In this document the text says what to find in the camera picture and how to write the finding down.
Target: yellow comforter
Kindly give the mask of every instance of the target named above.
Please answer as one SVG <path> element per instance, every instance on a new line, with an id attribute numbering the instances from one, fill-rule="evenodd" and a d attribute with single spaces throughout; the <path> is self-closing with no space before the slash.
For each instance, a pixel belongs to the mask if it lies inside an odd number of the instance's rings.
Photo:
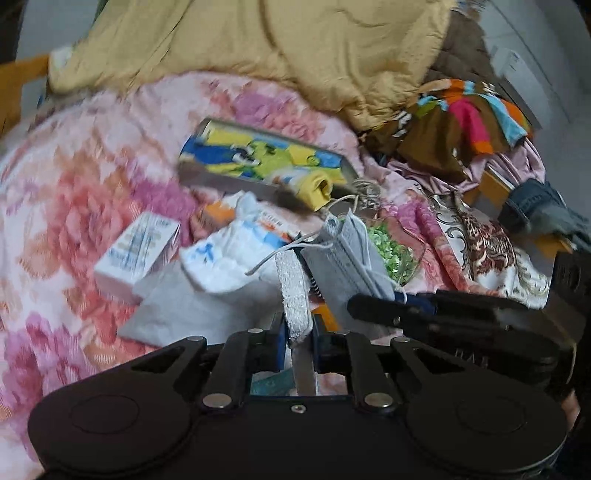
<path id="1" fill-rule="evenodd" d="M 52 88 L 188 70 L 275 80 L 355 129 L 389 119 L 436 58 L 456 0 L 110 0 Z"/>

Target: colorful cloth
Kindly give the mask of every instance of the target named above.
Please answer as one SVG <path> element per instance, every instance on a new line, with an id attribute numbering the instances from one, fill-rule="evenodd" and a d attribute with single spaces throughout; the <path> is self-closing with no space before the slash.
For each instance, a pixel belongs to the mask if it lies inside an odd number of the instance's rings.
<path id="1" fill-rule="evenodd" d="M 405 110 L 362 139 L 382 165 L 398 155 L 411 168 L 462 183 L 475 157 L 508 153 L 530 133 L 523 113 L 493 86 L 448 79 L 423 85 Z"/>

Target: white string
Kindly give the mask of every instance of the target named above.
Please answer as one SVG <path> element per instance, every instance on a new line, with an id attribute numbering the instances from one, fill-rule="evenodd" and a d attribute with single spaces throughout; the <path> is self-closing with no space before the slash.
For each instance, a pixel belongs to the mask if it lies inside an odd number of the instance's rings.
<path id="1" fill-rule="evenodd" d="M 312 233 L 307 233 L 306 235 L 299 237 L 297 240 L 294 240 L 292 243 L 287 244 L 287 245 L 283 245 L 283 247 L 279 247 L 278 249 L 273 250 L 265 258 L 263 258 L 259 263 L 257 263 L 254 267 L 252 267 L 248 272 L 246 272 L 245 275 L 247 277 L 250 277 L 251 275 L 254 275 L 255 272 L 259 268 L 261 268 L 265 263 L 267 263 L 272 257 L 274 257 L 275 255 L 277 255 L 279 252 L 284 252 L 285 250 L 289 250 L 290 248 L 295 247 L 296 245 L 302 243 L 304 240 L 310 238 L 311 236 L 318 235 L 319 232 L 320 232 L 320 230 L 315 231 L 315 232 L 312 232 Z"/>
<path id="2" fill-rule="evenodd" d="M 387 280 L 391 285 L 393 285 L 396 290 L 398 290 L 398 291 L 400 291 L 400 293 L 402 293 L 403 303 L 406 304 L 408 297 L 407 297 L 407 293 L 404 290 L 404 288 L 402 287 L 402 285 L 400 283 L 398 283 L 397 281 L 395 281 L 394 279 L 390 278 L 389 276 L 384 275 L 383 273 L 376 272 L 376 271 L 373 271 L 372 270 L 372 268 L 371 268 L 371 256 L 370 256 L 370 253 L 369 253 L 369 234 L 368 234 L 367 226 L 363 223 L 363 221 L 361 220 L 361 218 L 357 217 L 356 215 L 352 215 L 351 218 L 353 219 L 354 222 L 357 221 L 357 223 L 360 223 L 363 226 L 363 229 L 365 230 L 365 235 L 360 235 L 361 241 L 363 243 L 363 247 L 364 247 L 364 250 L 365 250 L 365 258 L 362 258 L 361 259 L 361 266 L 364 269 L 366 269 L 368 272 L 370 272 L 372 275 L 377 275 L 378 277 L 381 277 L 384 280 Z M 297 240 L 294 240 L 292 243 L 287 244 L 287 245 L 284 245 L 283 247 L 279 247 L 275 251 L 272 251 L 265 258 L 263 258 L 259 263 L 257 263 L 257 265 L 255 265 L 248 272 L 246 272 L 245 275 L 248 276 L 248 277 L 250 275 L 254 275 L 255 272 L 259 268 L 261 268 L 266 262 L 268 262 L 277 253 L 284 252 L 284 251 L 289 250 L 289 249 L 291 249 L 293 247 L 296 247 L 298 244 L 302 243 L 304 240 L 310 238 L 311 236 L 317 235 L 318 233 L 319 233 L 319 231 L 308 233 L 307 235 L 304 235 L 304 236 L 298 238 Z M 334 242 L 331 242 L 331 243 L 326 244 L 326 245 L 308 244 L 308 245 L 306 245 L 306 248 L 323 248 L 323 249 L 328 249 L 328 248 L 332 248 L 333 244 L 334 244 Z"/>

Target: wooden bed frame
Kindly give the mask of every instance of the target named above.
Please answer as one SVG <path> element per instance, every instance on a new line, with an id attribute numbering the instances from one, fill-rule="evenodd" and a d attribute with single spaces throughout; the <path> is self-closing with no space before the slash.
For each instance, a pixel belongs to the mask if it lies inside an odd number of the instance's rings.
<path id="1" fill-rule="evenodd" d="M 23 85 L 47 76 L 49 55 L 20 60 L 0 65 L 0 137 L 21 119 L 21 91 Z M 510 189 L 493 174 L 485 171 L 480 185 L 464 195 L 464 201 L 473 205 L 480 194 L 493 205 L 501 207 L 509 196 Z M 557 252 L 572 251 L 569 243 L 554 235 L 541 236 L 534 240 L 547 258 L 553 260 Z"/>

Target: orange object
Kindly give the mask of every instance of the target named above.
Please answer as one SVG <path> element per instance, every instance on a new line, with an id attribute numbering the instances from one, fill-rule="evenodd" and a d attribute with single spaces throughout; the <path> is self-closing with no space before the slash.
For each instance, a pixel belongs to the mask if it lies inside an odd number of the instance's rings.
<path id="1" fill-rule="evenodd" d="M 319 307 L 316 307 L 314 310 L 312 310 L 312 313 L 320 315 L 322 317 L 324 326 L 326 327 L 326 330 L 328 330 L 329 332 L 338 332 L 340 330 L 339 324 L 337 323 L 335 317 L 329 310 L 326 303 L 323 303 Z"/>
<path id="2" fill-rule="evenodd" d="M 21 119 L 23 85 L 47 76 L 49 55 L 0 65 L 0 137 Z"/>

